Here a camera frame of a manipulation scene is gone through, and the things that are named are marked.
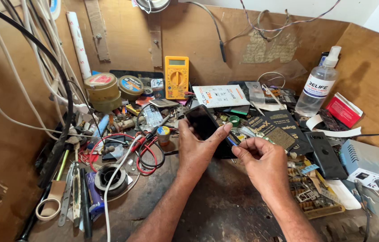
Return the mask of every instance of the fingernail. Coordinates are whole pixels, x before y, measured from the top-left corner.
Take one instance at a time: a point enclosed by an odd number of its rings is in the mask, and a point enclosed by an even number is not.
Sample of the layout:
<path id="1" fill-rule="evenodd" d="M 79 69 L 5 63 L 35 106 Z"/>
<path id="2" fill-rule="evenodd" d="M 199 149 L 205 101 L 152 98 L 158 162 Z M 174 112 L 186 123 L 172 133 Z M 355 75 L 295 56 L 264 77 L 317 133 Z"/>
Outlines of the fingernail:
<path id="1" fill-rule="evenodd" d="M 237 146 L 233 146 L 233 147 L 231 147 L 231 151 L 232 151 L 233 154 L 235 154 L 237 157 L 239 156 L 239 154 L 240 154 L 240 152 L 241 152 L 240 148 L 237 147 Z"/>
<path id="2" fill-rule="evenodd" d="M 224 126 L 224 130 L 228 133 L 230 132 L 231 128 L 233 127 L 233 124 L 232 123 L 227 123 L 225 126 Z"/>

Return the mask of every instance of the hand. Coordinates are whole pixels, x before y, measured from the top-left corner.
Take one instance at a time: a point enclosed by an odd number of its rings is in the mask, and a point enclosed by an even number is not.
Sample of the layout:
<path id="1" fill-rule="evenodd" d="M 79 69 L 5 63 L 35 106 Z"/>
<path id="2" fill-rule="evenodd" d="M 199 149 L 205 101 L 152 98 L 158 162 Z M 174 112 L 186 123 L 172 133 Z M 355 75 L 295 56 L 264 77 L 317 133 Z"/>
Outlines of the hand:
<path id="1" fill-rule="evenodd" d="M 232 151 L 245 165 L 252 184 L 267 205 L 290 195 L 287 156 L 281 146 L 254 137 L 233 146 Z"/>
<path id="2" fill-rule="evenodd" d="M 199 140 L 194 135 L 194 128 L 184 118 L 179 121 L 179 169 L 177 177 L 190 179 L 194 185 L 208 167 L 219 143 L 224 140 L 232 128 L 232 124 L 220 126 L 207 140 Z"/>

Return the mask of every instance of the wooden workbench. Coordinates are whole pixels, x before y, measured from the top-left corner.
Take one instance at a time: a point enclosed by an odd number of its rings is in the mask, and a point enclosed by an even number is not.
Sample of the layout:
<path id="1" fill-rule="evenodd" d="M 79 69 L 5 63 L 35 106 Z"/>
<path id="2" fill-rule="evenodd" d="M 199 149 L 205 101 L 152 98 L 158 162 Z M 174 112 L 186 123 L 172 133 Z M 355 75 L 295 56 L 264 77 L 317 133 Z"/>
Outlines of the wooden workbench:
<path id="1" fill-rule="evenodd" d="M 125 241 L 143 222 L 172 183 L 178 167 L 178 155 L 167 156 L 154 174 L 140 177 L 133 190 L 109 203 L 112 241 Z M 84 240 L 83 232 L 73 229 L 70 220 L 63 227 L 58 227 L 57 220 L 39 221 L 30 241 Z M 366 216 L 359 209 L 313 219 L 311 223 L 324 241 L 360 242 L 363 236 L 359 230 L 365 226 Z M 379 218 L 374 214 L 370 229 L 370 241 L 379 241 Z M 275 237 L 285 241 L 276 219 L 241 167 L 231 161 L 212 160 L 188 199 L 173 241 L 263 242 L 275 241 Z M 92 241 L 107 241 L 104 215 L 93 223 Z"/>

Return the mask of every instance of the wooden wall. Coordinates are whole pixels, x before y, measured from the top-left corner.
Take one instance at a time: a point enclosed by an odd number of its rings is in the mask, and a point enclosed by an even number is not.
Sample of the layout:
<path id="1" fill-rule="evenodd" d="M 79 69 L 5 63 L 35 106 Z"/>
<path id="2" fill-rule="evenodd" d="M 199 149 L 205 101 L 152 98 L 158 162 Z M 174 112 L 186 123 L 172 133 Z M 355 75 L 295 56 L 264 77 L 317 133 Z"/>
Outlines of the wooden wall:
<path id="1" fill-rule="evenodd" d="M 362 126 L 363 134 L 379 134 L 379 33 L 350 24 L 337 45 L 342 47 L 336 67 L 340 78 L 330 96 L 340 92 L 363 110 L 354 125 Z M 358 140 L 379 146 L 379 136 Z"/>
<path id="2" fill-rule="evenodd" d="M 74 72 L 80 75 L 64 10 L 57 20 L 57 25 L 67 57 L 74 67 Z M 45 125 L 54 129 L 58 122 L 58 114 L 53 103 L 48 100 L 50 93 L 41 80 L 30 46 L 19 31 L 2 20 L 0 33 L 34 106 Z M 40 127 L 16 84 L 1 48 L 0 107 L 11 118 Z M 0 241 L 11 241 L 16 236 L 38 200 L 41 191 L 37 188 L 34 162 L 47 138 L 43 131 L 13 124 L 0 114 L 0 180 L 8 186 L 7 194 L 0 206 Z"/>
<path id="3" fill-rule="evenodd" d="M 101 0 L 99 3 L 106 24 L 110 62 L 100 62 L 97 57 L 83 1 L 65 0 L 66 8 L 78 14 L 91 69 L 96 71 L 111 69 L 162 71 L 152 66 L 147 14 L 138 7 L 132 7 L 129 0 Z M 230 39 L 248 26 L 248 21 L 241 9 L 216 6 L 208 6 L 208 8 L 217 20 L 223 41 Z M 249 11 L 250 19 L 255 19 L 258 13 Z M 256 80 L 264 72 L 273 71 L 284 65 L 279 56 L 286 57 L 282 61 L 298 59 L 310 72 L 316 66 L 321 52 L 330 50 L 349 25 L 349 23 L 325 19 L 293 25 L 266 46 L 265 41 L 257 42 L 261 39 L 260 36 L 253 37 L 252 46 L 258 43 L 262 48 L 265 46 L 265 57 L 271 62 L 251 64 L 245 62 L 248 62 L 251 56 L 257 56 L 260 59 L 262 54 L 259 50 L 251 51 L 253 48 L 247 52 L 247 46 L 251 44 L 251 37 L 248 34 L 252 32 L 251 28 L 247 28 L 243 33 L 245 36 L 225 44 L 227 63 L 224 63 L 219 50 L 215 25 L 209 14 L 202 8 L 189 3 L 179 3 L 169 5 L 160 15 L 163 57 L 188 56 L 190 78 L 196 78 L 196 83 L 199 85 L 226 84 L 230 80 Z M 285 22 L 285 17 L 285 14 L 268 13 L 262 18 L 262 24 L 266 28 L 281 26 Z M 309 18 L 291 16 L 291 21 L 305 19 Z M 287 86 L 300 92 L 308 76 L 309 73 L 297 80 L 290 80 Z"/>

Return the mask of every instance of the yellow multimeter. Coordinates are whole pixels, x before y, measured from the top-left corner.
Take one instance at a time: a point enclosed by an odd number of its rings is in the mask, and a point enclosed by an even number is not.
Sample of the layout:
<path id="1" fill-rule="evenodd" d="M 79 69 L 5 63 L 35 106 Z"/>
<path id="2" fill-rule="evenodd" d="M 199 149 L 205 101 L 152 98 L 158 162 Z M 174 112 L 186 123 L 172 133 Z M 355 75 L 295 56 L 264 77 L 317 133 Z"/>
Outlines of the yellow multimeter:
<path id="1" fill-rule="evenodd" d="M 165 57 L 165 97 L 185 99 L 188 91 L 189 58 L 184 56 Z"/>

